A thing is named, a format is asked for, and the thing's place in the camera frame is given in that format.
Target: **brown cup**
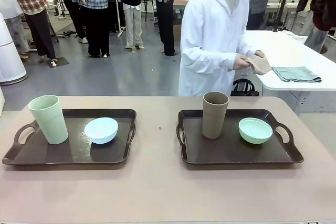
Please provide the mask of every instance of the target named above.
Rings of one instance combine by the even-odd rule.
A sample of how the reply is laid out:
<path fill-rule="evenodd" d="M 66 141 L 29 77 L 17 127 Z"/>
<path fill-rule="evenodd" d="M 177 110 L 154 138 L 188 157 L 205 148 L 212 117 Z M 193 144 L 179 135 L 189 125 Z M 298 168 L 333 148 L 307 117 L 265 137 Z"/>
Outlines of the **brown cup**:
<path fill-rule="evenodd" d="M 220 92 L 209 92 L 203 96 L 202 134 L 209 139 L 219 138 L 230 98 Z"/>

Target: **tray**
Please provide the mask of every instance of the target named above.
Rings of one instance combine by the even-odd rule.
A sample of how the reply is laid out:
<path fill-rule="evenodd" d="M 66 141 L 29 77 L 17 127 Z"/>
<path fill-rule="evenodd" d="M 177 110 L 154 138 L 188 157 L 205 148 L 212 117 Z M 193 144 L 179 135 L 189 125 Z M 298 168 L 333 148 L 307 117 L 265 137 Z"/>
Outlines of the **tray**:
<path fill-rule="evenodd" d="M 209 140 L 202 135 L 202 110 L 179 112 L 177 138 L 181 146 L 182 160 L 190 165 L 228 164 L 294 164 L 303 162 L 303 156 L 294 145 L 292 132 L 277 122 L 267 110 L 227 110 L 221 136 Z M 242 139 L 238 124 L 244 118 L 258 118 L 273 129 L 272 137 L 264 144 L 254 145 Z M 289 135 L 284 143 L 276 128 L 281 127 Z"/>
<path fill-rule="evenodd" d="M 4 156 L 6 165 L 110 164 L 124 162 L 135 135 L 134 110 L 63 110 L 69 138 L 58 145 L 48 144 L 36 121 L 23 126 L 14 137 L 14 144 Z M 118 133 L 107 144 L 91 143 L 84 134 L 85 126 L 96 118 L 109 117 L 118 122 Z M 22 132 L 34 128 L 25 144 L 18 142 Z"/>

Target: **white hoodie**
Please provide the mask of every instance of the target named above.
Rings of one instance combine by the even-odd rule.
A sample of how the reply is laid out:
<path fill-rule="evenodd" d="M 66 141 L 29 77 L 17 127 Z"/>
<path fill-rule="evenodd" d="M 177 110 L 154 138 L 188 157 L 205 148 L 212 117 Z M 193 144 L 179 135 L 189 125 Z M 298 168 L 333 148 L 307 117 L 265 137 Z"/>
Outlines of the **white hoodie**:
<path fill-rule="evenodd" d="M 249 0 L 190 0 L 181 32 L 179 95 L 200 96 L 218 91 L 230 95 L 237 53 L 255 54 L 245 42 Z"/>

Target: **bowl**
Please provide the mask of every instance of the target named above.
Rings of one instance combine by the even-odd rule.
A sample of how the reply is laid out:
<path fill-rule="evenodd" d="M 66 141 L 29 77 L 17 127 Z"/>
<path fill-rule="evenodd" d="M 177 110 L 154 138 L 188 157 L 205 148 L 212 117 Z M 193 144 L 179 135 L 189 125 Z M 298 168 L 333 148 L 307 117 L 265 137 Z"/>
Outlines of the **bowl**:
<path fill-rule="evenodd" d="M 272 127 L 257 118 L 245 118 L 239 122 L 241 137 L 251 144 L 263 144 L 273 135 Z"/>
<path fill-rule="evenodd" d="M 89 122 L 84 129 L 85 135 L 95 144 L 106 144 L 116 136 L 118 123 L 112 118 L 97 118 Z"/>

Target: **black pants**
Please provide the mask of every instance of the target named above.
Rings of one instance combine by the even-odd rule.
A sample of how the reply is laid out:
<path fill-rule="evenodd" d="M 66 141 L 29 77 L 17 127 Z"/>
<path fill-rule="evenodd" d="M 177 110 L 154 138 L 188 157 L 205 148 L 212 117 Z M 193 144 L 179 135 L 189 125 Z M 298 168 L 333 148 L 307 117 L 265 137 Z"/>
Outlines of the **black pants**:
<path fill-rule="evenodd" d="M 89 54 L 98 56 L 110 53 L 108 9 L 89 9 L 81 6 L 84 13 Z"/>
<path fill-rule="evenodd" d="M 173 3 L 174 0 L 159 2 L 156 0 L 156 11 L 158 13 L 158 23 L 160 38 L 164 46 L 164 54 L 175 55 L 174 49 L 174 29 L 173 29 Z"/>
<path fill-rule="evenodd" d="M 83 29 L 83 14 L 82 10 L 79 8 L 78 3 L 72 2 L 72 0 L 63 0 L 66 8 L 69 11 L 70 17 L 75 26 L 77 35 L 79 38 L 83 39 L 85 37 L 85 32 Z"/>
<path fill-rule="evenodd" d="M 50 34 L 47 11 L 44 9 L 38 14 L 25 14 L 25 18 L 31 31 L 31 36 L 34 40 L 38 55 L 46 55 L 49 59 L 55 59 L 56 56 L 54 45 L 52 44 L 53 40 Z"/>
<path fill-rule="evenodd" d="M 264 22 L 265 12 L 248 15 L 247 30 L 259 30 Z"/>

